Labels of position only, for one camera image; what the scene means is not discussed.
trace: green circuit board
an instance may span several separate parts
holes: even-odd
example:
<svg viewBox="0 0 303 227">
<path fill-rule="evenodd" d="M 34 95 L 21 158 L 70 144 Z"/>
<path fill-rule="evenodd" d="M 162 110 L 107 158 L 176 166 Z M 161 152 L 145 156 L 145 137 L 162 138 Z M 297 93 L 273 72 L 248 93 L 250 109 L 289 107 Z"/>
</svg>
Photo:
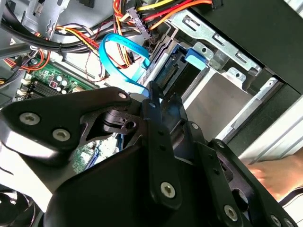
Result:
<svg viewBox="0 0 303 227">
<path fill-rule="evenodd" d="M 94 142 L 78 148 L 75 151 L 72 168 L 76 174 L 83 172 L 93 158 L 95 150 L 92 147 L 94 147 Z"/>
<path fill-rule="evenodd" d="M 92 87 L 78 81 L 77 79 L 66 73 L 63 73 L 62 71 L 58 70 L 56 67 L 50 64 L 47 64 L 43 69 L 39 71 L 32 72 L 31 75 L 47 85 L 50 85 L 50 83 L 53 81 L 54 84 L 56 84 L 56 86 L 59 86 L 62 83 L 62 81 L 66 81 L 67 85 L 65 87 L 68 87 L 70 91 L 72 91 L 76 87 L 80 87 L 83 90 L 92 89 Z"/>
</svg>

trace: finger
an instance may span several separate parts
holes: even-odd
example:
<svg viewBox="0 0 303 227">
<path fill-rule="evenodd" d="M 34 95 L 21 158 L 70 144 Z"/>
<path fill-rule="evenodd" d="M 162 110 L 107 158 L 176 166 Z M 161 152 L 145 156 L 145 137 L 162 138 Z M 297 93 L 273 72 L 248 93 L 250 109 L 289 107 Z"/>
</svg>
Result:
<svg viewBox="0 0 303 227">
<path fill-rule="evenodd" d="M 254 175 L 258 175 L 258 174 L 261 174 L 262 171 L 257 169 L 257 168 L 253 168 L 253 167 L 248 167 L 249 171 L 254 174 Z"/>
</svg>

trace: black metal arm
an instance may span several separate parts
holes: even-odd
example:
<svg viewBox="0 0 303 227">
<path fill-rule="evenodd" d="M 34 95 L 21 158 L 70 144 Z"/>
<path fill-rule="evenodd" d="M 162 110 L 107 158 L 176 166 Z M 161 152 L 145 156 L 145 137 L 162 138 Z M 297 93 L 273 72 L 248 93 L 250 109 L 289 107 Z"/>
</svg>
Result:
<svg viewBox="0 0 303 227">
<path fill-rule="evenodd" d="M 149 90 L 142 102 L 110 87 L 1 111 L 2 144 L 54 169 L 78 146 L 124 135 L 121 152 L 59 187 L 46 227 L 297 226 L 226 144 L 204 139 L 180 97 L 160 104 Z"/>
</svg>

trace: red wire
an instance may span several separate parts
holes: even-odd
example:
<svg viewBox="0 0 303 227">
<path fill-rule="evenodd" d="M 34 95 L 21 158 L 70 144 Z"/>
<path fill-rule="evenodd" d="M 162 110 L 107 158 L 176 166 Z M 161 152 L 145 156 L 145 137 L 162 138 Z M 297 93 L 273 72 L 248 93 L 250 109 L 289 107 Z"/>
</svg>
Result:
<svg viewBox="0 0 303 227">
<path fill-rule="evenodd" d="M 162 12 L 159 12 L 159 13 L 157 13 L 157 14 L 148 16 L 148 17 L 144 18 L 143 21 L 147 21 L 147 20 L 150 20 L 150 19 L 154 19 L 154 18 L 156 18 L 156 17 L 160 17 L 160 16 L 162 16 L 162 15 L 164 15 L 164 14 L 170 13 L 171 11 L 173 11 L 173 10 L 175 10 L 175 9 L 177 9 L 177 8 L 179 8 L 179 7 L 181 7 L 181 6 L 185 5 L 185 4 L 187 4 L 187 3 L 190 3 L 191 1 L 193 1 L 193 0 L 186 0 L 186 1 L 184 1 L 184 2 L 182 2 L 182 3 L 180 3 L 180 4 L 176 5 L 176 6 L 174 6 L 174 7 L 172 7 L 172 8 L 169 8 L 169 9 L 164 10 L 164 11 L 162 11 Z"/>
</svg>

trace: capacitor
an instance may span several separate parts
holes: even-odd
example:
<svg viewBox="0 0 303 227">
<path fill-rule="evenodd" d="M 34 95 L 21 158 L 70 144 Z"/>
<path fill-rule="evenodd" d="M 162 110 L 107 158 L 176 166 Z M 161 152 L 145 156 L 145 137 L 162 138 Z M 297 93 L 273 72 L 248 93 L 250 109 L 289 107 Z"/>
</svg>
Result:
<svg viewBox="0 0 303 227">
<path fill-rule="evenodd" d="M 63 75 L 60 74 L 60 75 L 56 76 L 56 80 L 57 80 L 58 82 L 61 82 L 61 81 L 63 80 Z"/>
<path fill-rule="evenodd" d="M 61 93 L 65 95 L 65 94 L 69 93 L 69 91 L 70 91 L 70 89 L 68 87 L 66 87 L 65 89 L 62 90 Z"/>
<path fill-rule="evenodd" d="M 59 85 L 56 90 L 57 90 L 57 92 L 61 92 L 63 89 L 64 89 L 64 86 Z"/>
<path fill-rule="evenodd" d="M 62 80 L 61 84 L 62 84 L 63 86 L 67 86 L 67 85 L 68 85 L 68 81 L 67 81 L 67 80 Z"/>
</svg>

